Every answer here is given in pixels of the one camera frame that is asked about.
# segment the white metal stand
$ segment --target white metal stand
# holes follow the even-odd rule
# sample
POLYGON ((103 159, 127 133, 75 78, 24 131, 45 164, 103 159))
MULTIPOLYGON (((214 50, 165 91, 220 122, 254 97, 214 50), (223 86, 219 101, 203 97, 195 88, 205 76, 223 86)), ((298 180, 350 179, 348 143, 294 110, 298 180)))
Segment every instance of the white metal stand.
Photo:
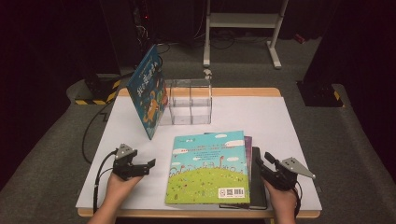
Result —
POLYGON ((279 14, 251 14, 251 13, 211 13, 210 0, 207 0, 206 8, 206 33, 204 49, 204 67, 210 66, 210 28, 211 27, 238 27, 238 28, 272 28, 274 29, 271 41, 267 41, 267 47, 276 69, 281 68, 277 57, 275 44, 279 35, 280 26, 285 16, 289 0, 283 0, 279 14))

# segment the book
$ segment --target book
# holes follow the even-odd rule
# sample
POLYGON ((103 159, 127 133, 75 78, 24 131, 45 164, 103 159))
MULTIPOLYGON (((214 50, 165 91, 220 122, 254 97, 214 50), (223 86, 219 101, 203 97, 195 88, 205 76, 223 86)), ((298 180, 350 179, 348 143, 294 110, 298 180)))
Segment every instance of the book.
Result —
POLYGON ((168 103, 156 45, 153 45, 143 57, 126 88, 148 138, 151 140, 168 103))
POLYGON ((251 179, 249 182, 250 190, 250 204, 221 204, 220 208, 234 208, 234 209, 251 209, 251 210, 265 210, 268 208, 265 186, 262 183, 260 167, 255 162, 256 158, 261 157, 260 149, 258 147, 252 147, 252 157, 250 160, 251 164, 251 179))
POLYGON ((165 203, 249 203, 243 131, 177 136, 165 203))

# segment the table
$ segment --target table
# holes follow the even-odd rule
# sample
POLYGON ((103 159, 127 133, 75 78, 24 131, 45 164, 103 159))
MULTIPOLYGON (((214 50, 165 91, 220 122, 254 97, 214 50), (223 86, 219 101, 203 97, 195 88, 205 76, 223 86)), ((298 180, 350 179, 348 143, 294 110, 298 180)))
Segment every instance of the table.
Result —
MULTIPOLYGON (((128 91, 122 89, 116 98, 91 169, 78 197, 76 204, 78 213, 82 217, 92 216, 93 183, 100 163, 110 151, 124 143, 138 150, 134 164, 156 159, 156 165, 135 187, 131 197, 124 202, 118 213, 119 217, 273 217, 271 206, 267 210, 253 211, 222 209, 216 204, 164 203, 172 145, 177 135, 244 130, 245 135, 253 137, 253 146, 261 148, 262 157, 267 150, 277 159, 294 157, 307 166, 289 112, 278 89, 213 88, 212 94, 211 124, 159 126, 150 141, 128 91)), ((112 167, 112 162, 113 160, 107 160, 103 170, 112 167)), ((105 196, 108 175, 107 172, 101 178, 99 206, 105 196)), ((301 175, 298 179, 304 191, 298 217, 318 217, 321 204, 312 179, 301 175)))
POLYGON ((204 47, 204 67, 210 65, 210 28, 211 27, 238 27, 238 28, 270 28, 274 29, 272 39, 267 41, 267 47, 273 60, 274 68, 281 69, 279 57, 277 56, 275 44, 279 35, 280 26, 285 17, 286 7, 289 0, 282 0, 279 13, 256 14, 256 13, 211 13, 210 0, 207 0, 206 28, 204 47))

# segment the yellow and black hazard tape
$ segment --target yellow and black hazard tape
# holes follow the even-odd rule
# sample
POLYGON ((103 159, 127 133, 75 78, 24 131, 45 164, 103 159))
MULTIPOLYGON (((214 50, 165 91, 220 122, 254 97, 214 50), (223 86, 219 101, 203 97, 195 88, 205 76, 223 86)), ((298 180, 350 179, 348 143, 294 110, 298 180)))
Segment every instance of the yellow and black hazard tape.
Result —
POLYGON ((106 105, 113 101, 117 94, 117 88, 120 85, 120 81, 116 81, 112 87, 111 93, 107 98, 103 99, 76 99, 76 105, 106 105))

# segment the white tabletop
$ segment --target white tabletop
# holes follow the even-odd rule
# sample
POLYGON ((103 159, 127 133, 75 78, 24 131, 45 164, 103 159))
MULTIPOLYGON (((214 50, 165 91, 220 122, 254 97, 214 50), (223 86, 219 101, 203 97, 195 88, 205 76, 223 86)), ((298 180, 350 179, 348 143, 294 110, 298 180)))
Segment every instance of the white tabletop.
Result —
MULTIPOLYGON (((92 209, 94 179, 99 166, 109 152, 123 143, 138 150, 137 156, 134 157, 134 164, 147 163, 156 159, 156 165, 151 168, 150 174, 135 187, 121 209, 162 213, 164 211, 219 210, 228 213, 230 209, 220 209, 215 204, 171 205, 165 204, 164 199, 175 136, 237 130, 243 130, 245 135, 253 137, 253 146, 261 149, 262 158, 265 151, 268 151, 280 161, 293 157, 309 168, 283 97, 214 96, 211 124, 159 126, 153 139, 149 140, 131 98, 119 96, 114 103, 76 208, 79 211, 92 209)), ((111 168, 113 161, 114 157, 110 157, 102 171, 111 168)), ((274 169, 269 162, 266 160, 264 162, 274 169)), ((105 196, 108 175, 109 172, 101 177, 98 206, 105 196)), ((304 192, 301 213, 314 212, 314 216, 318 216, 321 204, 313 180, 299 175, 298 181, 304 192)))

